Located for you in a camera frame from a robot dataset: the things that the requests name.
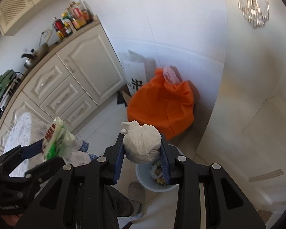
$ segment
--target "metal rivet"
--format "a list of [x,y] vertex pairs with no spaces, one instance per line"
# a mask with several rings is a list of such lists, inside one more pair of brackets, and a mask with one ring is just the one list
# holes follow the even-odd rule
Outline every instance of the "metal rivet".
[[180,162],[184,162],[186,160],[186,157],[185,156],[179,156],[177,157],[177,159],[180,161]]
[[105,161],[106,161],[106,157],[104,157],[104,156],[98,157],[98,162],[102,163]]
[[18,197],[18,198],[22,198],[22,197],[23,197],[23,193],[22,193],[22,192],[18,192],[18,193],[17,193],[17,197]]
[[63,166],[63,170],[70,170],[72,168],[72,166],[70,164],[65,164]]
[[220,164],[218,164],[218,163],[212,164],[212,167],[213,167],[213,169],[220,169],[221,168]]

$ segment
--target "white tile wall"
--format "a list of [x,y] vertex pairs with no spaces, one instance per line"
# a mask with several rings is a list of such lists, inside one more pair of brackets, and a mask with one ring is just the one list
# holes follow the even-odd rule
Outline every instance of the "white tile wall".
[[[8,69],[23,71],[26,58],[21,55],[31,53],[31,49],[38,48],[40,33],[46,30],[53,22],[53,17],[59,17],[67,7],[69,0],[57,0],[44,8],[28,21],[14,36],[0,36],[0,75]],[[50,44],[58,40],[54,33]]]
[[[225,0],[84,1],[100,17],[117,53],[133,50],[153,57],[158,67],[176,66],[182,78],[196,86],[195,102],[213,109],[226,52]],[[0,37],[0,74],[10,68],[22,70],[24,48],[37,47],[40,32],[68,2],[56,1],[16,35]]]

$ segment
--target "white plastic bag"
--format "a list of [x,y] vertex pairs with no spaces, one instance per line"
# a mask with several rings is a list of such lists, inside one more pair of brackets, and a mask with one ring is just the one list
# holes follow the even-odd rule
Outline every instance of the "white plastic bag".
[[131,50],[128,54],[119,54],[124,69],[130,95],[133,96],[141,86],[155,75],[156,62],[153,58],[145,58]]
[[128,160],[136,164],[154,161],[160,155],[161,135],[154,126],[140,126],[137,121],[121,124],[125,154]]

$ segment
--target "blue gripper pad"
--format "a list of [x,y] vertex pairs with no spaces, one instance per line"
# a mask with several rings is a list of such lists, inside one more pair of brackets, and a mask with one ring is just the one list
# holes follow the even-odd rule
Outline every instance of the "blue gripper pad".
[[114,163],[114,174],[113,174],[114,184],[116,184],[117,181],[120,179],[124,155],[125,155],[125,150],[124,150],[124,144],[123,144],[123,140],[122,140],[120,142],[119,151],[118,151],[118,154],[116,156],[116,161]]
[[160,146],[160,162],[161,162],[161,169],[163,171],[163,177],[166,180],[166,183],[170,184],[170,165],[165,152],[165,147],[163,146],[162,142]]

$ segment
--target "cabinet drawer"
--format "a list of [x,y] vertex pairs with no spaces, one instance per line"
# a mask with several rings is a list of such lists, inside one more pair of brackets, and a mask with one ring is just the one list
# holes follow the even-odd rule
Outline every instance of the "cabinet drawer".
[[39,106],[68,75],[68,69],[54,55],[36,72],[23,91]]
[[11,129],[6,125],[2,124],[0,128],[0,149],[4,150],[6,140],[11,132]]
[[73,131],[97,107],[96,103],[85,93],[62,114],[61,119],[65,121],[67,128]]
[[31,112],[44,123],[51,124],[53,122],[50,115],[38,107],[24,92],[21,92],[8,111],[4,123],[9,127],[13,127],[17,119],[25,112]]
[[41,104],[41,108],[53,118],[61,116],[84,94],[83,88],[74,77],[67,77]]

